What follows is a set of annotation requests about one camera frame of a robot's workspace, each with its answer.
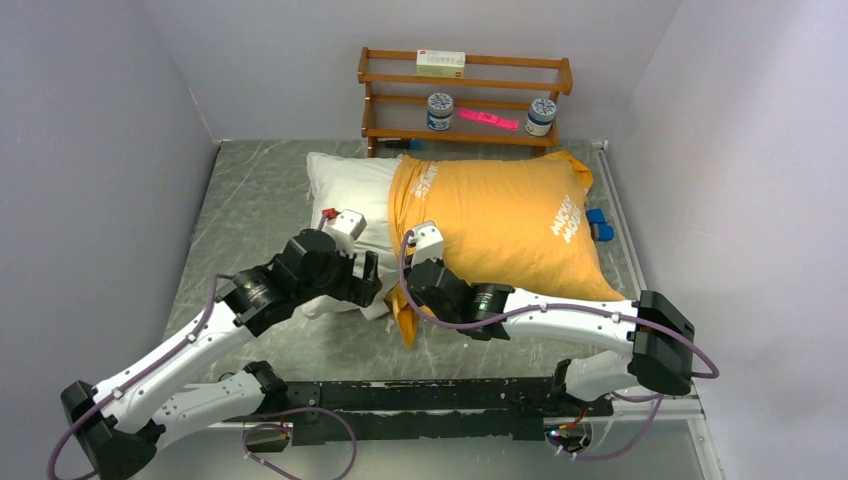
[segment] jar lid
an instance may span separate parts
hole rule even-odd
[[[528,113],[534,120],[550,122],[556,117],[556,103],[547,98],[537,98],[530,103]]]
[[[453,98],[447,93],[434,93],[427,98],[427,110],[436,115],[453,111]]]

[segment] box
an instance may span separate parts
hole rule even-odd
[[[443,52],[439,50],[418,50],[415,72],[422,77],[465,76],[465,52]]]

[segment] white pillow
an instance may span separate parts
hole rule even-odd
[[[372,250],[380,257],[377,275],[383,282],[371,306],[360,309],[369,320],[388,313],[389,308],[383,300],[398,282],[397,257],[389,238],[389,189],[400,161],[400,157],[342,158],[318,152],[306,156],[310,191],[315,197],[312,228],[318,226],[325,208],[353,210],[365,216],[367,225],[354,248],[357,255],[354,273],[362,274],[365,251]],[[314,318],[354,308],[358,307],[353,303],[325,295],[304,303],[302,311],[306,317]]]

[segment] orange pillow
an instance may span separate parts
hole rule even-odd
[[[432,220],[445,266],[468,283],[504,283],[578,300],[623,300],[604,279],[586,221],[592,172],[565,151],[532,160],[423,161],[405,156],[389,191],[389,237]],[[404,342],[418,319],[389,294]]]

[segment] pillow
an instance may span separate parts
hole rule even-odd
[[[592,173],[565,151],[522,161],[431,162],[405,156],[389,193],[389,228],[404,234],[432,220],[444,261],[468,283],[504,283],[578,300],[623,300],[604,279],[583,206]],[[417,316],[389,296],[407,347]]]
[[[371,306],[361,309],[369,320],[389,311],[383,300],[398,281],[397,257],[389,239],[388,198],[392,177],[399,164],[400,157],[342,158],[317,152],[306,155],[310,191],[315,197],[312,228],[318,226],[321,211],[325,208],[353,210],[365,216],[367,225],[354,248],[357,254],[354,272],[362,274],[365,251],[373,250],[380,257],[377,275],[383,282],[383,288]],[[305,316],[314,318],[355,308],[359,307],[324,295],[304,303],[302,311]]]

